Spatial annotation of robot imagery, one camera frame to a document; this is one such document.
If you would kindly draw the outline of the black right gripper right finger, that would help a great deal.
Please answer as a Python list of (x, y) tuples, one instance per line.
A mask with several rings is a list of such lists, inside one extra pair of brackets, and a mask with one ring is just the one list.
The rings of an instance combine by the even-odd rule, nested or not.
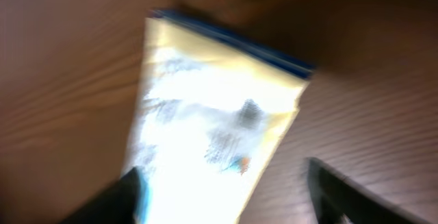
[(318, 224), (434, 223), (379, 197), (318, 158), (308, 157), (306, 163), (307, 189)]

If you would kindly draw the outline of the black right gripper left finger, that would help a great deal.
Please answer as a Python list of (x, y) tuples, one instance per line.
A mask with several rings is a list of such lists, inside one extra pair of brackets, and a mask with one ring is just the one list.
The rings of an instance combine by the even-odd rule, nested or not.
[(136, 167), (60, 224), (141, 224), (147, 218), (147, 181)]

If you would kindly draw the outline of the yellow snack bag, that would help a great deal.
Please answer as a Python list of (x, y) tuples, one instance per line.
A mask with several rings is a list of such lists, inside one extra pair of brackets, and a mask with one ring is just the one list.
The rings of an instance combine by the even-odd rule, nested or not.
[(314, 67), (174, 10), (146, 18), (126, 169), (138, 223), (237, 223)]

